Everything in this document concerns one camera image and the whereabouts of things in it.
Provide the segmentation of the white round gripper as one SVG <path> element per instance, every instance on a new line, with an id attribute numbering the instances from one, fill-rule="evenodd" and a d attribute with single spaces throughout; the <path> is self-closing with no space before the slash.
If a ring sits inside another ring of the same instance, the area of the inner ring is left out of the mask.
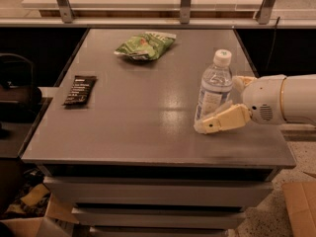
<path id="1" fill-rule="evenodd" d="M 285 123 L 281 109 L 281 94 L 284 75 L 233 76 L 233 88 L 242 93 L 244 104 L 228 101 L 213 113 L 195 121 L 194 129 L 201 134 L 217 133 L 243 127 L 252 121 L 260 124 Z"/>

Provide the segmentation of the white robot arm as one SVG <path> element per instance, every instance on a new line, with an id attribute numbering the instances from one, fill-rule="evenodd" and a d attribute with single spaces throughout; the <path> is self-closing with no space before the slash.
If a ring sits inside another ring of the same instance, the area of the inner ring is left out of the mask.
<path id="1" fill-rule="evenodd" d="M 194 128 L 202 134 L 259 124 L 308 123 L 316 125 L 316 75 L 274 75 L 261 78 L 234 76 L 240 103 L 232 100 L 198 119 Z"/>

